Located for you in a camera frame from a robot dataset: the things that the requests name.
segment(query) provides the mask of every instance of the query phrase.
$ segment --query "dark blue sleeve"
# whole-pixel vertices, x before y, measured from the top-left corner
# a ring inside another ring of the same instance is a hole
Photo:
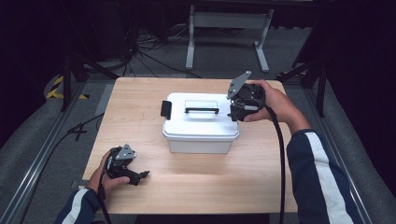
[[[70,195],[55,223],[89,224],[99,208],[100,204],[93,189],[76,190]]]
[[[302,223],[362,223],[347,177],[322,135],[313,130],[295,133],[287,153]]]

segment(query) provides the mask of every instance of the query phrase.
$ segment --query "black handle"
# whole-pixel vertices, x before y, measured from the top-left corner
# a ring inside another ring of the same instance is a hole
[[[215,112],[215,114],[219,113],[219,109],[218,108],[199,108],[199,107],[186,107],[185,113],[189,113],[191,110],[195,110],[195,111],[213,111],[213,112]]]

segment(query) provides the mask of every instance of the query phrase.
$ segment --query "person's right hand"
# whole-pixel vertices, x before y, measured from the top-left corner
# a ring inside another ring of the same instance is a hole
[[[310,125],[306,121],[304,115],[283,92],[273,88],[265,80],[255,80],[250,84],[262,86],[265,91],[265,103],[274,110],[279,122],[285,122],[288,124],[291,134],[294,134],[301,129],[310,128]],[[244,122],[257,121],[261,119],[271,120],[270,114],[265,108],[255,114],[247,115]]]

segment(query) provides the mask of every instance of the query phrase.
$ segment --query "person's hand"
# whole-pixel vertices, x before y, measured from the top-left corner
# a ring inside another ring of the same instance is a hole
[[[93,172],[90,182],[86,186],[86,188],[95,190],[96,193],[98,192],[98,188],[99,188],[100,175],[102,173],[103,166],[106,163],[106,158],[109,153],[110,153],[110,151],[108,151],[105,154],[105,156],[103,156],[99,167]],[[110,193],[110,191],[113,190],[115,187],[128,184],[129,181],[130,181],[130,179],[127,176],[122,176],[122,177],[111,179],[107,174],[105,174],[103,176],[102,183],[103,183],[103,187],[105,188],[105,193],[106,193],[106,195],[108,195]]]
[[[250,84],[262,86],[265,90],[265,103],[274,110],[279,122],[285,122],[288,124],[291,134],[302,129],[310,128],[310,125],[306,121],[304,115],[283,92],[273,88],[265,80],[255,80]],[[271,120],[270,114],[265,108],[255,114],[247,115],[244,122],[257,121],[261,119]]]

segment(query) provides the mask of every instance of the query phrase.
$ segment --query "white plastic container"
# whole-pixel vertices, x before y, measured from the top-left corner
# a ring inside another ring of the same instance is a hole
[[[231,120],[226,94],[169,94],[171,118],[163,124],[163,134],[172,152],[227,153],[239,135],[238,123]]]

